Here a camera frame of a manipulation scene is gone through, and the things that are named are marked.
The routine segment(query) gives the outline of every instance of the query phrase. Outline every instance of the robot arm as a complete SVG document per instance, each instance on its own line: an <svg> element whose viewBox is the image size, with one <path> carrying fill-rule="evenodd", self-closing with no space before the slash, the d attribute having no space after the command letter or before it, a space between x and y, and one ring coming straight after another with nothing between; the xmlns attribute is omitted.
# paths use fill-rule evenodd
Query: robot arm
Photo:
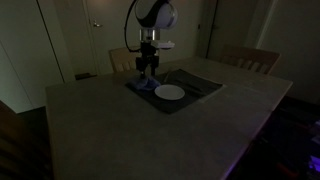
<svg viewBox="0 0 320 180"><path fill-rule="evenodd" d="M178 19L177 9L170 0L139 0L136 4L136 18L144 28L170 29Z"/></svg>
<svg viewBox="0 0 320 180"><path fill-rule="evenodd" d="M130 13L135 6L136 18L141 25L140 49L131 50L127 44L126 29ZM170 41L158 41L156 31L172 28L178 19L177 9L170 4L170 0L133 0L126 19L124 28L125 42L130 52L141 52L142 57L136 58L136 67L140 71L140 77L145 78L145 69L151 67L151 75L155 75L155 69L159 66L159 49L170 49L174 43Z"/></svg>

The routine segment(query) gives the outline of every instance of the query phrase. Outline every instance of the chair backrest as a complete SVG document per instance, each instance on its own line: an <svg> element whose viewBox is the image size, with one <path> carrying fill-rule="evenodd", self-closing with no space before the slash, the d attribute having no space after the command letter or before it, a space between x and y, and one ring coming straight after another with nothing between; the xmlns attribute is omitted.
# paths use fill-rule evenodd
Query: chair backrest
<svg viewBox="0 0 320 180"><path fill-rule="evenodd" d="M225 45L219 61L247 70L270 74L279 58L280 53Z"/></svg>
<svg viewBox="0 0 320 180"><path fill-rule="evenodd" d="M52 179L50 148L0 101L0 173L17 179Z"/></svg>
<svg viewBox="0 0 320 180"><path fill-rule="evenodd" d="M109 55L115 73L136 69L136 57L141 56L140 53L130 53L127 48L112 49Z"/></svg>

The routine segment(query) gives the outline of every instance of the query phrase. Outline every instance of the cloth napkin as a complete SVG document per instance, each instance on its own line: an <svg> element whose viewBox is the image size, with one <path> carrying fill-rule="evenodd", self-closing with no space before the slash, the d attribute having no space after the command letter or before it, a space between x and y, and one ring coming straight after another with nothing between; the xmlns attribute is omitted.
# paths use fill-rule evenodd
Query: cloth napkin
<svg viewBox="0 0 320 180"><path fill-rule="evenodd" d="M146 90L151 91L156 87L160 86L160 82L154 79L153 77L147 77L144 79L135 78L129 81L129 85L136 90Z"/></svg>

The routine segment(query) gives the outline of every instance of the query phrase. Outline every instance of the gray placemat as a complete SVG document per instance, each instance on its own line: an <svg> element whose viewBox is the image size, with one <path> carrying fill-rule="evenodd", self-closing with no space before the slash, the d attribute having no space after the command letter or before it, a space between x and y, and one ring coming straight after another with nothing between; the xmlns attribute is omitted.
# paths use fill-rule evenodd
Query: gray placemat
<svg viewBox="0 0 320 180"><path fill-rule="evenodd" d="M155 79L162 82L165 77L166 73L157 75ZM126 86L155 108L168 114L177 112L222 87L222 84L202 79L182 69L172 71L167 77L165 84L173 84L181 87L185 91L185 96L179 100L165 100L155 95L154 91L136 90L129 83L127 83Z"/></svg>

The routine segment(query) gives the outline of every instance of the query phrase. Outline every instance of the table surface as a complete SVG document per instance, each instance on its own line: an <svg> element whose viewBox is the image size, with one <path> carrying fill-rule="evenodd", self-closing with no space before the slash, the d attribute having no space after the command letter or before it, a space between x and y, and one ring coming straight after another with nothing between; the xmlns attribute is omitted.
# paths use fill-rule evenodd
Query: table surface
<svg viewBox="0 0 320 180"><path fill-rule="evenodd" d="M55 178L224 179L292 85L202 58L170 68L226 87L170 115L124 86L137 71L48 87Z"/></svg>

